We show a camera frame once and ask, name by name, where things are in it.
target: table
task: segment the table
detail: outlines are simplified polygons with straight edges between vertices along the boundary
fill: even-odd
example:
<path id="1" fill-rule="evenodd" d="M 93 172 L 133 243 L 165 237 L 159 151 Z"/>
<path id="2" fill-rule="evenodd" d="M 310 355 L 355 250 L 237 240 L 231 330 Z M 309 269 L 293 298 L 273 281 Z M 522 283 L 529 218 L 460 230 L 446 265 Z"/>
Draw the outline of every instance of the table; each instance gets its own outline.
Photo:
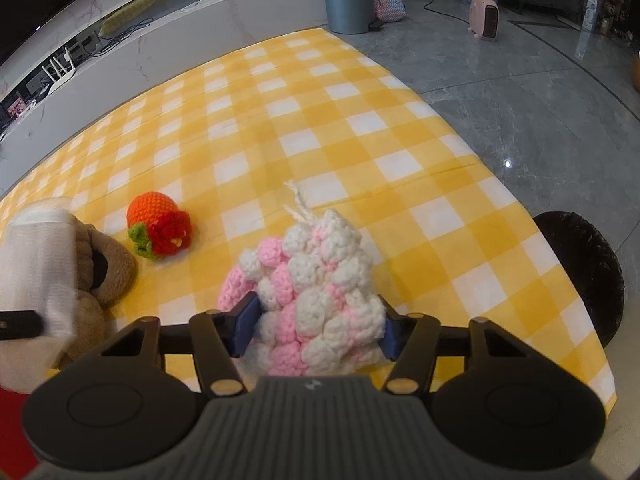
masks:
<path id="1" fill-rule="evenodd" d="M 186 322 L 212 308 L 239 253 L 308 204 L 362 232 L 376 290 L 443 324 L 494 320 L 588 383 L 607 412 L 615 388 L 582 300 L 527 211 L 455 131 L 386 69 L 330 33 L 305 30 L 227 54 L 157 86 L 74 137 L 0 204 L 72 197 L 84 222 L 127 247 L 126 210 L 148 190 L 191 214 L 193 246 L 140 261 L 109 312 Z M 380 384 L 390 365 L 370 372 Z M 187 356 L 167 371 L 195 387 Z M 441 358 L 434 386 L 462 371 Z"/>

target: small figurine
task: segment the small figurine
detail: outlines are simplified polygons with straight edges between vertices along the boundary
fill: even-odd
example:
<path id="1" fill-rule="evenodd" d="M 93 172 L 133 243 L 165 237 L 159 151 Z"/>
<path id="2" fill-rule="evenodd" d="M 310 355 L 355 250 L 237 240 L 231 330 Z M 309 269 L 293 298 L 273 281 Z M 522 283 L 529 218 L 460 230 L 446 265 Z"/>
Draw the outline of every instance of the small figurine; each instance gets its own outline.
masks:
<path id="1" fill-rule="evenodd" d="M 129 238 L 139 256 L 157 260 L 191 245 L 191 219 L 167 195 L 149 191 L 127 209 Z"/>

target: blue gripper pad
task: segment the blue gripper pad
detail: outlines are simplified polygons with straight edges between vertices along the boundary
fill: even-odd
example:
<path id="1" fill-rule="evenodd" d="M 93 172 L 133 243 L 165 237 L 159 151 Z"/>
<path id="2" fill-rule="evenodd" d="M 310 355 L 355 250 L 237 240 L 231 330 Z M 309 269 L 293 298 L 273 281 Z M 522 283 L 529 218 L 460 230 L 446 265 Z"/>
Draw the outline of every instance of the blue gripper pad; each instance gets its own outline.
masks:
<path id="1" fill-rule="evenodd" d="M 397 361 L 404 348 L 404 341 L 400 338 L 402 329 L 401 319 L 391 319 L 387 314 L 385 319 L 385 335 L 378 340 L 383 355 L 390 361 Z"/>
<path id="2" fill-rule="evenodd" d="M 231 357 L 244 355 L 254 337 L 255 324 L 262 315 L 262 305 L 255 292 L 249 292 L 229 313 L 233 319 L 227 351 Z"/>

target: white yarn tassel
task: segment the white yarn tassel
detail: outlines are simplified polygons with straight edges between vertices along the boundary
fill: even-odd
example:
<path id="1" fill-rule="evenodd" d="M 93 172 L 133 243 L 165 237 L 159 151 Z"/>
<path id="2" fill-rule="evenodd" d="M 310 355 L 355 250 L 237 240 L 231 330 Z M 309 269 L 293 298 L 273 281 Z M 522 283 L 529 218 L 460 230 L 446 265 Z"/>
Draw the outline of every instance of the white yarn tassel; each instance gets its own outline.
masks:
<path id="1" fill-rule="evenodd" d="M 295 182 L 289 180 L 285 182 L 286 186 L 293 191 L 294 198 L 296 200 L 296 206 L 298 210 L 290 208 L 289 206 L 284 206 L 284 209 L 293 216 L 298 222 L 302 222 L 303 224 L 315 225 L 318 222 L 318 217 L 314 214 L 311 208 L 306 205 L 305 199 L 302 197 L 302 192 L 300 188 L 296 185 Z"/>

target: crocheted pink and white toy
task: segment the crocheted pink and white toy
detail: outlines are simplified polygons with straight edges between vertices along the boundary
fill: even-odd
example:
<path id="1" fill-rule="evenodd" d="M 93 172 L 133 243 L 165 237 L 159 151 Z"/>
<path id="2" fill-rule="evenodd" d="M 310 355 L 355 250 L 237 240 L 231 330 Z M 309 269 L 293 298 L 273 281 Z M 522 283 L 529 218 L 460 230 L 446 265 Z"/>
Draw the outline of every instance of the crocheted pink and white toy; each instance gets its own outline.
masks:
<path id="1" fill-rule="evenodd" d="M 371 261 L 357 229 L 336 211 L 321 218 L 299 190 L 298 221 L 284 238 L 245 249 L 231 269 L 218 309 L 255 290 L 264 313 L 239 365 L 250 376 L 349 374 L 382 359 L 385 307 L 373 290 Z"/>

